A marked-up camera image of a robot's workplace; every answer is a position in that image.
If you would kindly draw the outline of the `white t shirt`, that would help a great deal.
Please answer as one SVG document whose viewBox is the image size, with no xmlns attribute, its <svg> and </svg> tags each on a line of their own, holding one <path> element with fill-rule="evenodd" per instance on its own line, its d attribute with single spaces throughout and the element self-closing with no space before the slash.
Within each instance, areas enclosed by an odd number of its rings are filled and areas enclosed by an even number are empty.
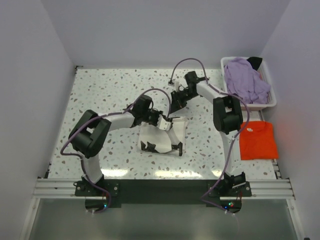
<svg viewBox="0 0 320 240">
<path fill-rule="evenodd" d="M 140 126 L 138 149 L 142 152 L 181 157 L 185 150 L 185 136 L 188 119 L 173 117 L 169 130 L 160 129 L 148 123 Z"/>
</svg>

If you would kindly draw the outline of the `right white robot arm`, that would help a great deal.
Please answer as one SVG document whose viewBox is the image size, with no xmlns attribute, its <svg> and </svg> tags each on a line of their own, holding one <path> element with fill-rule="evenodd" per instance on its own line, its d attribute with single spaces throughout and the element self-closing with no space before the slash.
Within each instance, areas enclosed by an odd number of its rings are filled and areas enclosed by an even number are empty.
<svg viewBox="0 0 320 240">
<path fill-rule="evenodd" d="M 233 197 L 246 184 L 245 172 L 232 166 L 233 160 L 241 158 L 238 138 L 241 131 L 244 130 L 241 127 L 244 122 L 241 100 L 235 95 L 216 89 L 209 84 L 205 76 L 198 77 L 195 71 L 188 72 L 184 79 L 187 87 L 183 90 L 177 87 L 171 92 L 170 113 L 185 108 L 187 102 L 197 96 L 205 98 L 212 104 L 213 125 L 220 133 L 224 149 L 225 164 L 222 173 L 202 198 L 207 197 L 214 190 Z"/>
</svg>

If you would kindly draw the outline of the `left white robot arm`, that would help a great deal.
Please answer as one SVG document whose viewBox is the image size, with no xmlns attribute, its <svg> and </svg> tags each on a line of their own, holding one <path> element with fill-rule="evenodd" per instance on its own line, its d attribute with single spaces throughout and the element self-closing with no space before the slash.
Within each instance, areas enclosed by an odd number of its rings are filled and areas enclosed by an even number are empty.
<svg viewBox="0 0 320 240">
<path fill-rule="evenodd" d="M 82 181 L 86 183 L 85 189 L 92 196 L 111 198 L 111 194 L 104 186 L 104 174 L 99 160 L 99 152 L 109 132 L 134 128 L 141 123 L 148 123 L 157 128 L 167 126 L 168 117 L 152 106 L 153 99 L 142 94 L 121 112 L 99 115 L 93 110 L 87 110 L 69 134 L 68 141 L 60 153 L 66 156 L 65 148 L 68 144 L 72 145 L 76 153 L 70 153 L 70 155 L 80 158 Z"/>
</svg>

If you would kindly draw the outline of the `lilac t shirt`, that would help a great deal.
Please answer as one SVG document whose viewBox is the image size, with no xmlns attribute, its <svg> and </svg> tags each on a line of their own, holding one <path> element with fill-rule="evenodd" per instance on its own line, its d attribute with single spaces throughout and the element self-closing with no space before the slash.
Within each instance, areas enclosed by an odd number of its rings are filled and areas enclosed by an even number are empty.
<svg viewBox="0 0 320 240">
<path fill-rule="evenodd" d="M 261 79 L 261 74 L 244 58 L 236 57 L 224 66 L 226 91 L 237 95 L 246 104 L 266 104 L 271 86 Z"/>
</svg>

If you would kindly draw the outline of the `black garment in basket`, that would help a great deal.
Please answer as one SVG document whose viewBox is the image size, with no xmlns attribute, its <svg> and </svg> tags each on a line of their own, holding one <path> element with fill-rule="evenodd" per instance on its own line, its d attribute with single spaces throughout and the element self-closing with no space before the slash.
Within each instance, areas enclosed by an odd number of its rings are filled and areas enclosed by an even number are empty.
<svg viewBox="0 0 320 240">
<path fill-rule="evenodd" d="M 255 70 L 255 71 L 258 71 L 258 69 L 260 68 L 262 62 L 263 62 L 263 59 L 261 57 L 257 57 L 257 56 L 251 56 L 249 58 L 246 59 L 251 67 Z"/>
</svg>

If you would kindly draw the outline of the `folded orange t shirt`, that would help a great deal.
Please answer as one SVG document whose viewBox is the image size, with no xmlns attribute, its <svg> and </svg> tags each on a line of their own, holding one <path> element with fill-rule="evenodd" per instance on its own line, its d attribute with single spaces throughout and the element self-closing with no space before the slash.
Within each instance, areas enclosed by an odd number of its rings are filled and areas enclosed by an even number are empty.
<svg viewBox="0 0 320 240">
<path fill-rule="evenodd" d="M 242 161 L 278 159 L 279 153 L 270 122 L 250 121 L 239 136 Z"/>
</svg>

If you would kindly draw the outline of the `white laundry basket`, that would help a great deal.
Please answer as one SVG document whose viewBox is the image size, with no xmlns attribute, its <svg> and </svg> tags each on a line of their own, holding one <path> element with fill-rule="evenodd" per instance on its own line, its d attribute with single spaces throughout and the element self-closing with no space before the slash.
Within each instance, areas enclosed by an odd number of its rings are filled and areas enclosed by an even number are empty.
<svg viewBox="0 0 320 240">
<path fill-rule="evenodd" d="M 222 71 L 222 77 L 224 79 L 224 90 L 227 92 L 227 86 L 226 86 L 226 83 L 225 83 L 225 78 L 224 78 L 224 74 L 225 74 L 225 71 L 224 71 L 224 65 L 234 59 L 234 58 L 244 58 L 244 59 L 247 59 L 249 57 L 235 57 L 235 56 L 232 56 L 232 57 L 223 57 L 221 60 L 220 60 L 220 64 L 221 64 L 221 71 Z M 271 90 L 270 92 L 268 93 L 268 96 L 267 96 L 267 103 L 266 104 L 246 104 L 248 106 L 248 108 L 250 110 L 253 110 L 253 111 L 258 111 L 258 110 L 262 110 L 262 109 L 265 109 L 265 108 L 269 108 L 269 107 L 274 107 L 276 104 L 277 104 L 277 100 L 276 100 L 276 97 L 275 97 L 275 93 L 274 93 L 274 90 L 273 90 L 273 87 L 272 87 L 272 81 L 271 81 L 271 78 L 270 78 L 270 74 L 268 72 L 268 68 L 267 68 L 267 65 L 266 65 L 266 62 L 263 60 L 259 69 L 258 69 L 258 72 L 260 73 L 260 77 L 263 81 L 265 81 L 266 83 L 268 83 L 270 86 L 271 86 Z"/>
</svg>

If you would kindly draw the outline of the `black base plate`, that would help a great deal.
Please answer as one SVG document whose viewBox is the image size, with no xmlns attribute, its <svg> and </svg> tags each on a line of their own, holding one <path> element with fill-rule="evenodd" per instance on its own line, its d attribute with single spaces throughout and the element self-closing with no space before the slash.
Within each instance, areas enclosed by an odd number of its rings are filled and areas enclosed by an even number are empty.
<svg viewBox="0 0 320 240">
<path fill-rule="evenodd" d="M 120 208 L 124 204 L 208 205 L 213 202 L 226 210 L 241 209 L 243 197 L 251 197 L 249 182 L 233 188 L 221 180 L 205 179 L 100 179 L 98 187 L 82 178 L 74 182 L 75 196 L 85 198 L 87 210 Z"/>
</svg>

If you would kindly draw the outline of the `aluminium rail frame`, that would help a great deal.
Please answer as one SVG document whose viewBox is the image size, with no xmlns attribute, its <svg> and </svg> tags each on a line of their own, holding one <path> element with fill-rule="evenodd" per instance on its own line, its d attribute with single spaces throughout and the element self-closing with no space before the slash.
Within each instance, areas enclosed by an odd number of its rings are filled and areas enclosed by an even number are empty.
<svg viewBox="0 0 320 240">
<path fill-rule="evenodd" d="M 62 178 L 40 178 L 37 180 L 33 195 L 34 196 L 59 196 L 65 197 L 98 197 L 98 192 L 94 189 L 89 191 L 89 184 L 78 183 L 79 179 Z M 118 196 L 125 188 L 137 192 L 155 190 L 168 190 L 177 193 L 178 190 L 200 191 L 200 194 L 207 192 L 214 185 L 215 180 L 205 179 L 106 179 L 106 188 L 113 198 Z M 284 199 L 294 200 L 295 195 L 289 179 L 254 179 L 248 180 L 242 187 L 224 193 L 221 198 L 254 198 L 254 199 Z"/>
</svg>

